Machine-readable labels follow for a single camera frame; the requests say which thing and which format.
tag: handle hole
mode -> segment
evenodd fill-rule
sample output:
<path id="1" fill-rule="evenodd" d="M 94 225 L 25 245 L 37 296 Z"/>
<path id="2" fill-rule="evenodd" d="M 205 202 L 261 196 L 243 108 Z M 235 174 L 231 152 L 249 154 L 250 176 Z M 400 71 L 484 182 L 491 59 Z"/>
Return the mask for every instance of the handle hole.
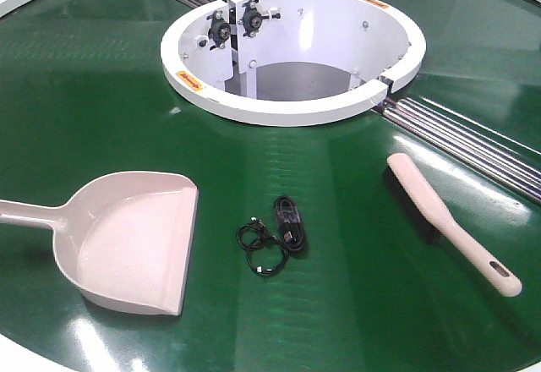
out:
<path id="1" fill-rule="evenodd" d="M 494 262 L 493 260 L 490 261 L 490 266 L 492 266 L 494 269 L 496 269 L 496 272 L 498 272 L 503 277 L 509 277 L 510 274 L 508 271 L 505 270 L 505 268 L 500 265 L 498 262 Z"/>

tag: circular opening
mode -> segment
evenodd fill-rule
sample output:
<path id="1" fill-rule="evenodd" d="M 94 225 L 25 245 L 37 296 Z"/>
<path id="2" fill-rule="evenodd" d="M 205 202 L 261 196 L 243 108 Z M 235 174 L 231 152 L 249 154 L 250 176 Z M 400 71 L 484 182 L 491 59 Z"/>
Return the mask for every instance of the circular opening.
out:
<path id="1" fill-rule="evenodd" d="M 421 30 L 379 0 L 228 0 L 201 6 L 161 44 L 172 86 L 209 112 L 276 126 L 359 114 L 408 83 Z"/>

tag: dustpan handle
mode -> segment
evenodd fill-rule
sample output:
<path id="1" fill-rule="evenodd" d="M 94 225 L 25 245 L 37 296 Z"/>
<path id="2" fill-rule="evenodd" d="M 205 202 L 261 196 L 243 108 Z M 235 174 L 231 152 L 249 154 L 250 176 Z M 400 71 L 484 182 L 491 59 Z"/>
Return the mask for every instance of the dustpan handle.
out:
<path id="1" fill-rule="evenodd" d="M 57 207 L 0 200 L 0 222 L 27 227 L 53 228 L 60 215 Z"/>

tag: black bristles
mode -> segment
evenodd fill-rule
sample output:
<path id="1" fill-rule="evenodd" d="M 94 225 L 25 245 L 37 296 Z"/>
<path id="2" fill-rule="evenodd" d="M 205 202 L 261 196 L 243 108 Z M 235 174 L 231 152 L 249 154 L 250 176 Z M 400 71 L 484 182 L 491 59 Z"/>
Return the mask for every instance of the black bristles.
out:
<path id="1" fill-rule="evenodd" d="M 409 217 L 419 236 L 426 243 L 439 243 L 443 236 L 436 227 L 430 224 L 409 197 L 395 173 L 387 166 L 383 172 L 383 181 L 390 192 L 401 203 L 404 213 Z"/>

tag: orange warning label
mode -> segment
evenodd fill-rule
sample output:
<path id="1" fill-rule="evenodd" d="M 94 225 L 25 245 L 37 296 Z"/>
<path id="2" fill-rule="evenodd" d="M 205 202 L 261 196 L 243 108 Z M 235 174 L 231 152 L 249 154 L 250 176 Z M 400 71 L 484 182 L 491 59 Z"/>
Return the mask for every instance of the orange warning label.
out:
<path id="1" fill-rule="evenodd" d="M 181 70 L 180 72 L 177 72 L 177 76 L 189 87 L 192 88 L 193 91 L 198 91 L 203 89 L 203 84 L 199 82 L 194 76 L 189 74 L 188 72 Z"/>
<path id="2" fill-rule="evenodd" d="M 388 8 L 389 7 L 389 4 L 383 3 L 380 0 L 364 0 L 364 1 L 368 2 L 370 4 L 373 4 L 374 6 L 381 7 L 381 8 Z"/>

